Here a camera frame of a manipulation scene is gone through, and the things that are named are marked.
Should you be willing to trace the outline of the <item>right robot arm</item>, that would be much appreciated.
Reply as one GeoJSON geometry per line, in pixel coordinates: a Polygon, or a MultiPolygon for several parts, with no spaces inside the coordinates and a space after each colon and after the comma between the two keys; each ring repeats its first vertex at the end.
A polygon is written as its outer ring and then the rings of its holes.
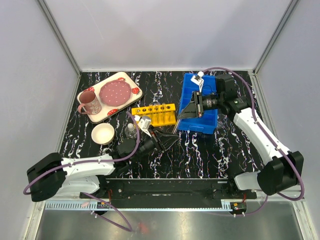
{"type": "Polygon", "coordinates": [[[258,117],[254,100],[238,95],[230,74],[205,75],[202,71],[184,76],[178,113],[180,130],[211,134],[221,111],[240,128],[258,151],[264,167],[257,172],[243,172],[228,181],[227,192],[239,198],[246,190],[262,191],[267,196],[282,195],[296,185],[300,195],[286,198],[298,201],[304,197],[301,178],[304,157],[282,144],[258,117]]]}

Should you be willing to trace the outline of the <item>yellow test tube rack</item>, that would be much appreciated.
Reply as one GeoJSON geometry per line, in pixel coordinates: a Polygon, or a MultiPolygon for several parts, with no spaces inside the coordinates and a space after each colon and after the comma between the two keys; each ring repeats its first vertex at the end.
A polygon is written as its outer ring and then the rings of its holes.
{"type": "Polygon", "coordinates": [[[174,103],[150,104],[149,106],[132,108],[131,114],[149,117],[154,127],[175,125],[177,122],[174,103]]]}

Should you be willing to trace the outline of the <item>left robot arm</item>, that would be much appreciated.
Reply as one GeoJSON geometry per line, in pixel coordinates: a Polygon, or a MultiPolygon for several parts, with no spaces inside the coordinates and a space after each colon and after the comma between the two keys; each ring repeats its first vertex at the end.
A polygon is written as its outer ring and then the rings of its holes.
{"type": "Polygon", "coordinates": [[[99,180],[99,176],[115,178],[142,157],[168,151],[178,139],[177,134],[151,126],[137,137],[123,139],[114,151],[104,155],[65,158],[57,152],[50,153],[27,170],[28,185],[23,194],[29,195],[35,203],[80,193],[103,198],[108,193],[108,186],[99,180]]]}

